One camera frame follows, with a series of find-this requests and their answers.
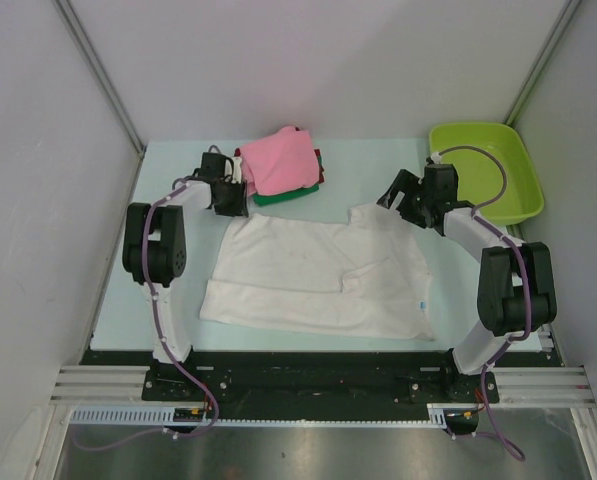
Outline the white t shirt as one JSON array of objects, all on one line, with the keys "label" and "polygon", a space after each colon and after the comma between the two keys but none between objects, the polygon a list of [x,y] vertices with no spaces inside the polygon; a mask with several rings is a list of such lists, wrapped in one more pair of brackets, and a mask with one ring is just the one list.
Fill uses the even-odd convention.
[{"label": "white t shirt", "polygon": [[249,328],[432,341],[432,274],[412,225],[373,204],[345,224],[254,214],[232,221],[200,309]]}]

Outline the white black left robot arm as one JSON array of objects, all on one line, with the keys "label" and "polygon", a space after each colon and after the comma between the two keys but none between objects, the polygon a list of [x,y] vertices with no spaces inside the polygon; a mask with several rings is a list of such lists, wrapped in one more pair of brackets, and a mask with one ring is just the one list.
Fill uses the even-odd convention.
[{"label": "white black left robot arm", "polygon": [[243,160],[214,145],[202,154],[200,166],[174,180],[162,198],[133,202],[126,210],[122,265],[141,286],[151,310],[153,357],[160,363],[181,364],[192,352],[174,299],[187,264],[185,217],[204,212],[249,215]]}]

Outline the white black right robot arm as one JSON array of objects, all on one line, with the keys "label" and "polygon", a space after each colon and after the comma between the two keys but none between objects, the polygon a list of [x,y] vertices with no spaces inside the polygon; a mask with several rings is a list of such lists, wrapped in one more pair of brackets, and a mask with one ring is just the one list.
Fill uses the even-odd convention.
[{"label": "white black right robot arm", "polygon": [[555,320],[557,300],[549,248],[506,234],[468,201],[457,199],[459,177],[450,164],[428,164],[424,175],[398,172],[377,201],[420,228],[455,242],[479,263],[478,321],[452,349],[452,367],[439,376],[441,393],[462,401],[473,375],[488,370],[516,343]]}]

